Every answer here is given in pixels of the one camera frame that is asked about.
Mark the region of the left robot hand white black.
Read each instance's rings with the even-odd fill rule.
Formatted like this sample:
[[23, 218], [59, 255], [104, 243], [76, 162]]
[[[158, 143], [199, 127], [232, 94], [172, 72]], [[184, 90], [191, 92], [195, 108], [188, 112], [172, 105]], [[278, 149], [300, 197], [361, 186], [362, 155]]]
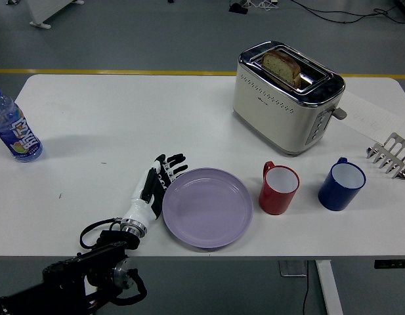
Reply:
[[131, 198], [131, 207], [121, 220], [122, 226], [136, 226], [141, 230], [149, 227], [162, 212], [166, 190], [187, 169], [184, 154], [158, 156], [145, 171]]

